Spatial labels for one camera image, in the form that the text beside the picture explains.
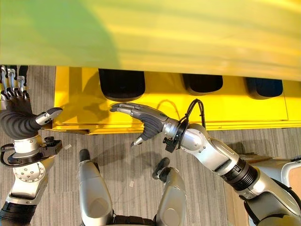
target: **robot finger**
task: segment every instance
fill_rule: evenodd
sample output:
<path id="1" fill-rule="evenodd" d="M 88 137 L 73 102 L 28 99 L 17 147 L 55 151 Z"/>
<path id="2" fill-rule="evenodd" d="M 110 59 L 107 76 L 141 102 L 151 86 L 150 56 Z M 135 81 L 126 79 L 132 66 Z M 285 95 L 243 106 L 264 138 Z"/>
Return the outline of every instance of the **robot finger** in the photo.
<path id="1" fill-rule="evenodd" d="M 112 107 L 128 107 L 128 108 L 136 108 L 136 109 L 140 109 L 141 106 L 135 103 L 118 103 L 118 104 L 114 104 L 112 105 Z"/>
<path id="2" fill-rule="evenodd" d="M 19 86 L 21 92 L 23 92 L 24 90 L 26 90 L 27 70 L 28 70 L 28 66 L 25 66 L 25 65 L 21 65 L 20 66 L 19 75 L 17 77 L 17 81 L 19 83 L 18 86 Z"/>
<path id="3" fill-rule="evenodd" d="M 41 114 L 39 114 L 35 121 L 41 125 L 44 126 L 47 123 L 49 123 L 50 121 L 52 121 L 54 118 L 56 118 L 61 112 L 62 112 L 62 108 L 60 107 L 54 107 L 49 109 L 46 112 L 42 112 Z"/>
<path id="4" fill-rule="evenodd" d="M 14 94 L 14 92 L 13 92 L 11 89 L 9 89 L 6 93 L 7 93 L 7 95 L 8 95 L 10 98 L 14 98 L 14 97 L 15 97 L 15 94 Z"/>
<path id="5" fill-rule="evenodd" d="M 133 146 L 138 146 L 138 145 L 140 145 L 140 144 L 142 144 L 143 143 L 143 139 L 142 139 L 142 137 L 141 137 L 141 135 L 139 136 L 139 137 L 137 137 L 137 139 L 135 140 L 135 141 L 133 141 L 132 143 L 131 143 L 131 147 L 133 147 Z"/>
<path id="6" fill-rule="evenodd" d="M 22 98 L 23 97 L 23 95 L 22 95 L 22 93 L 21 93 L 21 91 L 20 91 L 19 88 L 16 88 L 14 90 L 14 93 L 15 93 L 15 96 L 18 97 L 18 98 Z"/>
<path id="7" fill-rule="evenodd" d="M 7 72 L 7 68 L 5 65 L 1 66 L 1 82 L 3 83 L 3 89 L 5 92 L 10 90 L 9 77 L 8 77 L 8 72 Z"/>
<path id="8" fill-rule="evenodd" d="M 23 95 L 23 98 L 25 99 L 25 100 L 30 100 L 30 98 L 29 98 L 29 94 L 28 94 L 28 92 L 26 91 L 26 90 L 24 90 L 23 92 L 22 92 L 22 95 Z"/>
<path id="9" fill-rule="evenodd" d="M 5 93 L 4 90 L 1 91 L 1 109 L 0 110 L 5 110 L 7 108 L 7 106 L 10 103 L 9 97 L 8 95 Z"/>
<path id="10" fill-rule="evenodd" d="M 9 77 L 9 84 L 13 91 L 19 87 L 17 81 L 17 65 L 10 65 L 8 67 L 8 77 Z"/>
<path id="11" fill-rule="evenodd" d="M 132 108 L 128 108 L 128 107 L 112 107 L 110 109 L 110 112 L 122 112 L 130 116 L 133 116 Z"/>

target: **robotic hand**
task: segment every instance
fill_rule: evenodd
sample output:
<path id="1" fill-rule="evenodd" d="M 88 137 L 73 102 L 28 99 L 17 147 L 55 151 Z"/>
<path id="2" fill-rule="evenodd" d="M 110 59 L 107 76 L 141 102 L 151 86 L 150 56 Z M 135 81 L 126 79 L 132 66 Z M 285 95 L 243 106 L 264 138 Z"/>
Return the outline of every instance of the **robotic hand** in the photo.
<path id="1" fill-rule="evenodd" d="M 26 91 L 27 66 L 21 66 L 19 76 L 16 66 L 1 66 L 0 125 L 14 140 L 1 147 L 1 163 L 12 167 L 16 177 L 6 202 L 0 211 L 0 225 L 27 225 L 47 186 L 48 171 L 54 156 L 61 150 L 62 142 L 47 137 L 42 142 L 38 131 L 62 111 L 51 108 L 39 115 L 32 113 Z M 4 161 L 4 153 L 15 151 Z"/>
<path id="2" fill-rule="evenodd" d="M 188 116 L 195 103 L 199 103 L 203 126 L 189 124 Z M 200 100 L 194 100 L 185 114 L 185 120 L 168 118 L 164 113 L 133 103 L 112 106 L 112 112 L 122 112 L 144 123 L 143 134 L 133 145 L 141 144 L 156 134 L 166 135 L 166 150 L 173 152 L 176 145 L 194 155 L 205 167 L 222 177 L 244 200 L 245 209 L 259 226 L 301 225 L 301 202 L 298 196 L 278 181 L 274 181 L 258 168 L 240 159 L 223 142 L 209 136 L 204 125 Z"/>
<path id="3" fill-rule="evenodd" d="M 139 119 L 144 123 L 143 133 L 131 144 L 131 146 L 140 145 L 169 125 L 169 129 L 176 129 L 178 121 L 166 116 L 163 112 L 158 111 L 146 105 L 138 105 L 134 103 L 115 104 L 110 109 L 111 112 L 122 112 L 131 115 L 133 118 Z"/>

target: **gray carpet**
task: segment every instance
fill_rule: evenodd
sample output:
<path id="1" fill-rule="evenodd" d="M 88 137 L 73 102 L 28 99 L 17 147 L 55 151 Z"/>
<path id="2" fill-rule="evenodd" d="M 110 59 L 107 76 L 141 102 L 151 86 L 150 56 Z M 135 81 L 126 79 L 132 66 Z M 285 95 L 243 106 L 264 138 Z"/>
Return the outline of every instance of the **gray carpet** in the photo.
<path id="1" fill-rule="evenodd" d="M 28 86 L 34 113 L 53 106 L 55 68 L 32 66 Z M 91 157 L 111 193 L 117 214 L 153 218 L 156 214 L 163 185 L 153 180 L 153 167 L 162 157 L 169 157 L 186 184 L 187 226 L 225 226 L 227 210 L 221 178 L 203 167 L 193 156 L 181 151 L 170 154 L 164 150 L 163 136 L 130 148 L 138 134 L 110 134 L 85 136 L 41 131 L 42 137 L 61 139 L 63 149 L 56 157 L 49 174 L 49 184 L 32 220 L 32 226 L 79 226 L 78 153 L 90 150 Z M 301 154 L 301 129 L 254 129 L 210 131 L 210 134 L 230 145 L 238 153 L 290 158 Z M 11 140 L 0 129 L 0 144 Z M 12 169 L 0 166 L 1 203 L 14 181 Z"/>

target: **black cable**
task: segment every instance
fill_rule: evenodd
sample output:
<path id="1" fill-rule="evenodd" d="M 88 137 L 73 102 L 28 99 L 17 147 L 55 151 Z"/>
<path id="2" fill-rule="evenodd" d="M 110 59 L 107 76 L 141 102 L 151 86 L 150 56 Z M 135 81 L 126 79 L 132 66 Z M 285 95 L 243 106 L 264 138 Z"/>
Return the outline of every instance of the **black cable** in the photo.
<path id="1" fill-rule="evenodd" d="M 206 123 L 205 123 L 205 112 L 204 112 L 204 105 L 203 105 L 203 102 L 200 101 L 199 99 L 195 99 L 191 102 L 191 104 L 189 105 L 188 109 L 187 109 L 187 112 L 185 114 L 185 116 L 183 118 L 180 119 L 180 123 L 186 119 L 187 121 L 189 121 L 189 116 L 194 108 L 194 106 L 196 105 L 196 103 L 198 104 L 198 107 L 199 107 L 199 111 L 200 111 L 200 117 L 201 117 L 201 121 L 202 121 L 202 126 L 204 128 L 206 128 Z"/>

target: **gray robotic hand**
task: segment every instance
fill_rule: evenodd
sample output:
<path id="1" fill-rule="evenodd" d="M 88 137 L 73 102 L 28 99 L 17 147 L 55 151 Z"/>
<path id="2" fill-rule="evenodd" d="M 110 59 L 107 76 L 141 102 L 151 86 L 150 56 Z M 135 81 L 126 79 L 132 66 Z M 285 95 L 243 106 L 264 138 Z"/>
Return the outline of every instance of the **gray robotic hand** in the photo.
<path id="1" fill-rule="evenodd" d="M 139 119 L 144 123 L 143 133 L 131 144 L 131 146 L 139 145 L 158 133 L 162 132 L 167 125 L 176 127 L 179 122 L 175 119 L 169 118 L 163 112 L 146 106 L 134 103 L 115 104 L 110 109 L 111 112 L 122 112 Z"/>
<path id="2" fill-rule="evenodd" d="M 21 66 L 19 76 L 16 66 L 1 66 L 1 111 L 0 125 L 14 140 L 34 137 L 38 130 L 58 116 L 62 109 L 51 108 L 39 115 L 32 113 L 29 94 L 26 90 L 27 66 Z"/>

